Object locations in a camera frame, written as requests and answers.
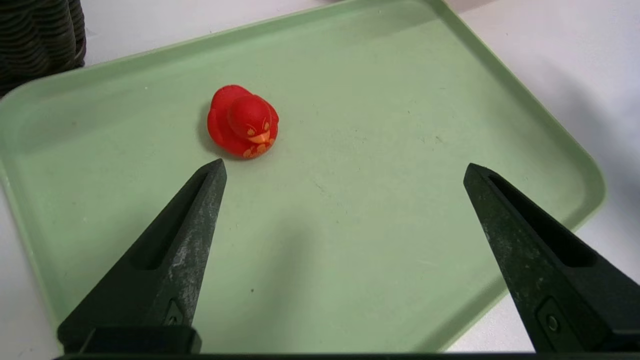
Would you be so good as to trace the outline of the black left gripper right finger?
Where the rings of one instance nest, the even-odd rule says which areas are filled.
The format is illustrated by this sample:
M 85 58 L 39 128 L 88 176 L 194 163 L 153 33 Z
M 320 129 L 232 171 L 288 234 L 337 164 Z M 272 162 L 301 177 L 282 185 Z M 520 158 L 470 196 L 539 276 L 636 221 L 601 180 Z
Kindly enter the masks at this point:
M 637 282 L 493 170 L 463 184 L 537 353 L 638 353 Z

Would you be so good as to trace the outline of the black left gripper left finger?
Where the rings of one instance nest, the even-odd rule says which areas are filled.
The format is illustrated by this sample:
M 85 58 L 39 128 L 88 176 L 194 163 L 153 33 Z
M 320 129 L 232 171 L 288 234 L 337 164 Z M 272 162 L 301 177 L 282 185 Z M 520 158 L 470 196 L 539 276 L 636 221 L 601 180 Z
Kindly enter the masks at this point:
M 227 171 L 200 167 L 61 322 L 65 354 L 198 354 L 194 330 Z

